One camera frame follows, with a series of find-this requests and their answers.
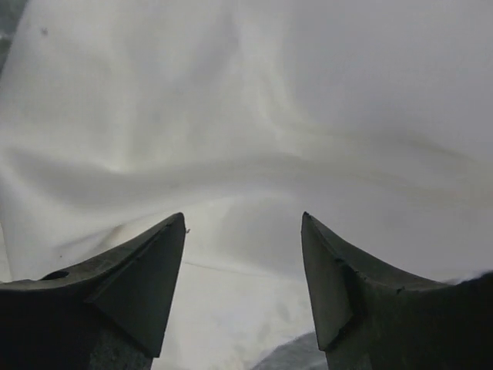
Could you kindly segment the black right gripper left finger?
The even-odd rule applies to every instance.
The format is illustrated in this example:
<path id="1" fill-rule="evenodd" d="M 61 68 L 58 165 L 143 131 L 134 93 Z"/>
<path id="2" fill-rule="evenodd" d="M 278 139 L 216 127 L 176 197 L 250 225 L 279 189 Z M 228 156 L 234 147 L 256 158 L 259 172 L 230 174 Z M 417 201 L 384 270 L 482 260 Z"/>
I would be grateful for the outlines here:
<path id="1" fill-rule="evenodd" d="M 186 236 L 180 213 L 44 278 L 1 286 L 3 369 L 149 369 Z"/>

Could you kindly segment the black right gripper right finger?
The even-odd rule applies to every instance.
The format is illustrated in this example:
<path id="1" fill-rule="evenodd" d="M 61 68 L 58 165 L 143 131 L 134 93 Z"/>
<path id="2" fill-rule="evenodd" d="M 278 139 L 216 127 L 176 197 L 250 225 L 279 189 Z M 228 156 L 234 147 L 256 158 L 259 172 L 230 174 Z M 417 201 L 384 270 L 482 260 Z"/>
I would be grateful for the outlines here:
<path id="1" fill-rule="evenodd" d="M 319 349 L 331 369 L 492 367 L 492 275 L 441 283 L 349 244 L 315 217 L 301 243 Z"/>

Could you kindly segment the cream pillowcase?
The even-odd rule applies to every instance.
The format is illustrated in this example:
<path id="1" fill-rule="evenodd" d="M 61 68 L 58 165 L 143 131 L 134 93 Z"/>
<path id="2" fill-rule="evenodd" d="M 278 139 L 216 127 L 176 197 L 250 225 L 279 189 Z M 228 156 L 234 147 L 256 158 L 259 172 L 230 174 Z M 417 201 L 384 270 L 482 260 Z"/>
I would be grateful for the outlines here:
<path id="1" fill-rule="evenodd" d="M 492 272 L 490 1 L 3 1 L 10 281 L 182 214 L 158 369 L 321 367 L 302 224 Z"/>

